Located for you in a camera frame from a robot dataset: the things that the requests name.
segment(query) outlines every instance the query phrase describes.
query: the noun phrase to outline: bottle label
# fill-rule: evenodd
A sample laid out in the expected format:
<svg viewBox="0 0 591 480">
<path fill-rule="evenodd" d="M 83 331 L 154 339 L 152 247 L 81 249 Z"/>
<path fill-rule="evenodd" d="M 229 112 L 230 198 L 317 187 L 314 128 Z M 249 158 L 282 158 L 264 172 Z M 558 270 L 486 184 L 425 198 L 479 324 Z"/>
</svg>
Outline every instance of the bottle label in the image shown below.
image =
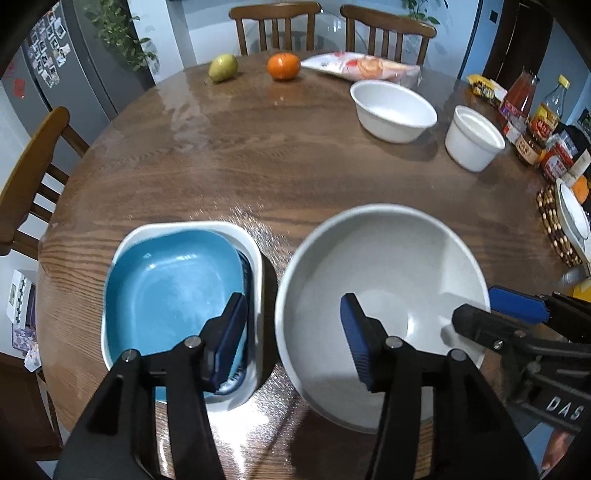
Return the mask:
<svg viewBox="0 0 591 480">
<path fill-rule="evenodd" d="M 508 119 L 510 115 L 521 116 L 519 109 L 513 104 L 507 102 L 507 100 L 503 100 L 503 103 L 499 107 L 499 111 L 505 119 Z"/>
<path fill-rule="evenodd" d="M 544 142 L 549 139 L 550 135 L 556 130 L 559 118 L 548 110 L 545 105 L 540 105 L 535 112 L 535 115 L 530 121 L 530 128 L 532 133 L 539 137 Z"/>
<path fill-rule="evenodd" d="M 523 159 L 530 165 L 535 164 L 536 160 L 538 160 L 537 152 L 533 148 L 531 148 L 529 143 L 525 141 L 523 135 L 517 139 L 517 142 L 515 143 L 515 148 L 523 157 Z"/>
<path fill-rule="evenodd" d="M 544 172 L 552 179 L 552 181 L 556 181 L 556 179 L 559 179 L 567 172 L 567 169 L 564 166 L 564 163 L 562 163 L 560 156 L 553 155 L 546 161 Z"/>
</svg>

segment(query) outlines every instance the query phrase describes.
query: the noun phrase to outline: bottle cap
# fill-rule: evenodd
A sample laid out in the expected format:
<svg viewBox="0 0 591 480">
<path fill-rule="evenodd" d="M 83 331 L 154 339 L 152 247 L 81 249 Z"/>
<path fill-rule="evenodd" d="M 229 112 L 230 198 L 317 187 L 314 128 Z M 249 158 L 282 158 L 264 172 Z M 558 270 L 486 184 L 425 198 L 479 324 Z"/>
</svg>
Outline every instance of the bottle cap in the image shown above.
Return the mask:
<svg viewBox="0 0 591 480">
<path fill-rule="evenodd" d="M 558 77 L 558 83 L 561 84 L 564 88 L 568 89 L 570 87 L 570 82 L 566 79 L 564 75 Z"/>
</svg>

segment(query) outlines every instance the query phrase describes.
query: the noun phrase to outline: glass bottle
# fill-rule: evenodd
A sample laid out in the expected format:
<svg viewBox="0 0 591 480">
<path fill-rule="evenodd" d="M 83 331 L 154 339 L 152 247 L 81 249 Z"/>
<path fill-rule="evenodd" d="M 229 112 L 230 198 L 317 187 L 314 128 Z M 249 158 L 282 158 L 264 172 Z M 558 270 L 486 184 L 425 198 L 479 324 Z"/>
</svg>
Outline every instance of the glass bottle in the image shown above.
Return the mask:
<svg viewBox="0 0 591 480">
<path fill-rule="evenodd" d="M 545 143 L 558 126 L 564 113 L 564 97 L 569 87 L 570 82 L 563 75 L 558 77 L 556 88 L 544 98 L 531 117 L 529 128 L 539 142 Z"/>
<path fill-rule="evenodd" d="M 502 127 L 506 125 L 510 116 L 527 118 L 539 81 L 537 76 L 525 68 L 523 69 L 499 107 L 498 119 Z"/>
</svg>

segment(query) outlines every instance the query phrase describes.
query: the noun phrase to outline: packaged bread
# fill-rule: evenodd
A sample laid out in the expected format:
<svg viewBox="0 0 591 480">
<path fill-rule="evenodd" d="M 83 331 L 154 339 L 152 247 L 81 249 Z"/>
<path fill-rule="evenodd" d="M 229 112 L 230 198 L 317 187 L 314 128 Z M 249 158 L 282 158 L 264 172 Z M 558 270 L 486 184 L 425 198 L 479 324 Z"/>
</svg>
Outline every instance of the packaged bread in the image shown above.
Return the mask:
<svg viewBox="0 0 591 480">
<path fill-rule="evenodd" d="M 316 55 L 302 61 L 301 66 L 354 82 L 387 80 L 407 88 L 415 88 L 421 79 L 421 67 L 418 65 L 406 65 L 350 51 Z"/>
</svg>

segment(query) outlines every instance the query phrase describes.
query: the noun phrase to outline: orange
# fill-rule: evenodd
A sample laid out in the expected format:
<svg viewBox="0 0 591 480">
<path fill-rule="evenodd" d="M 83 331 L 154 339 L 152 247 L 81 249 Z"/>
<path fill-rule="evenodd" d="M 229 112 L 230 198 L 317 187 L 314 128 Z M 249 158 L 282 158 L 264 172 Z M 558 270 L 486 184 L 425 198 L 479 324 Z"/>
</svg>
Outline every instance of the orange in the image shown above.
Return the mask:
<svg viewBox="0 0 591 480">
<path fill-rule="evenodd" d="M 267 62 L 267 71 L 275 80 L 291 80 L 300 71 L 300 59 L 293 53 L 276 53 Z"/>
</svg>

